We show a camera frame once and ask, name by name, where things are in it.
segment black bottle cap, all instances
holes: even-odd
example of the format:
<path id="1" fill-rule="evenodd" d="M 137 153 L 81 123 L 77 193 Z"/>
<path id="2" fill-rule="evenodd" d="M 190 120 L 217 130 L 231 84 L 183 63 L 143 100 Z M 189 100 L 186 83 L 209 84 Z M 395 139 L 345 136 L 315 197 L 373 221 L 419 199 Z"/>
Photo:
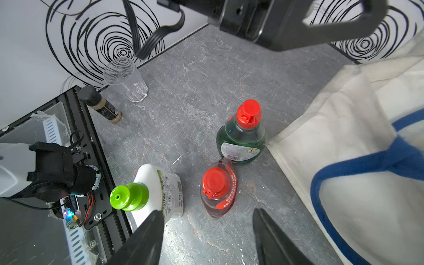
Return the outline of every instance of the black bottle cap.
<path id="1" fill-rule="evenodd" d="M 102 100 L 102 96 L 92 86 L 86 86 L 81 88 L 77 93 L 79 100 L 89 106 L 96 106 Z"/>

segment bottle label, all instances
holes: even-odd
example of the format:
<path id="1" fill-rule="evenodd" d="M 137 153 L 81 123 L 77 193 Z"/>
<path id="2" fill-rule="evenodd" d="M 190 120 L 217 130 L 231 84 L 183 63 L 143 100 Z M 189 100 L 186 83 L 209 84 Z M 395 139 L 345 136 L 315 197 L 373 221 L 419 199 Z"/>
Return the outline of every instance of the bottle label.
<path id="1" fill-rule="evenodd" d="M 221 152 L 224 157 L 231 160 L 244 161 L 259 154 L 260 149 L 241 145 L 233 145 L 225 142 L 221 145 Z"/>
<path id="2" fill-rule="evenodd" d="M 236 174 L 234 173 L 234 171 L 231 169 L 231 167 L 229 166 L 225 166 L 225 169 L 227 170 L 227 172 L 230 175 L 231 178 L 231 192 L 230 195 L 228 195 L 228 197 L 220 202 L 216 208 L 219 210 L 222 210 L 224 208 L 227 208 L 228 206 L 230 206 L 234 200 L 234 197 L 236 196 L 236 191 L 237 191 L 237 178 L 236 178 Z"/>
<path id="3" fill-rule="evenodd" d="M 113 120 L 118 115 L 118 110 L 107 100 L 105 102 L 105 106 L 101 109 L 97 109 L 96 111 L 108 120 Z"/>
<path id="4" fill-rule="evenodd" d="M 183 191 L 181 182 L 177 181 L 175 185 L 162 171 L 158 170 L 157 173 L 162 189 L 161 211 L 167 222 L 172 217 L 174 209 L 183 206 Z"/>

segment gray marble countertop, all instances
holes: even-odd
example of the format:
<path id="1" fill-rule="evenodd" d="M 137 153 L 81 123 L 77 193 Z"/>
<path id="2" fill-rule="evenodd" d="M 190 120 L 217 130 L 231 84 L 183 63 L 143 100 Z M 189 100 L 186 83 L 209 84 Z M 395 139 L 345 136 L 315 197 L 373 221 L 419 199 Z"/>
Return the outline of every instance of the gray marble countertop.
<path id="1" fill-rule="evenodd" d="M 132 182 L 146 163 L 181 177 L 184 215 L 166 224 L 160 264 L 258 264 L 254 208 L 265 209 L 314 264 L 341 264 L 268 150 L 235 167 L 235 203 L 218 220 L 204 209 L 200 183 L 220 159 L 218 129 L 241 103 L 261 104 L 273 137 L 346 64 L 351 62 L 329 45 L 275 53 L 207 26 L 140 68 L 148 86 L 141 103 L 102 92 L 123 113 L 111 124 L 91 111 L 116 185 Z"/>

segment white tote bag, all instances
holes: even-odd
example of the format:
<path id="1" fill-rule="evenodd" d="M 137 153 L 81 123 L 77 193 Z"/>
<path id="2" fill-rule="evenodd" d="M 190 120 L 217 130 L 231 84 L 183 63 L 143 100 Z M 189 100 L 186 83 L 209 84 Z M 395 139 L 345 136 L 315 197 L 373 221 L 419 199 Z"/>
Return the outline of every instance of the white tote bag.
<path id="1" fill-rule="evenodd" d="M 268 149 L 345 264 L 424 264 L 424 57 L 345 66 Z"/>

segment red dish soap bottle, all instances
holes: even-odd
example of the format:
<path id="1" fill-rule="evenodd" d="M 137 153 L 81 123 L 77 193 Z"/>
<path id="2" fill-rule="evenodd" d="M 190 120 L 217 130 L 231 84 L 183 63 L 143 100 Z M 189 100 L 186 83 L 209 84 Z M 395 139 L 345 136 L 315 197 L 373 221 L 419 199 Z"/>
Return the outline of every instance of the red dish soap bottle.
<path id="1" fill-rule="evenodd" d="M 213 164 L 203 176 L 201 198 L 212 218 L 219 218 L 231 209 L 236 191 L 237 177 L 228 158 Z"/>

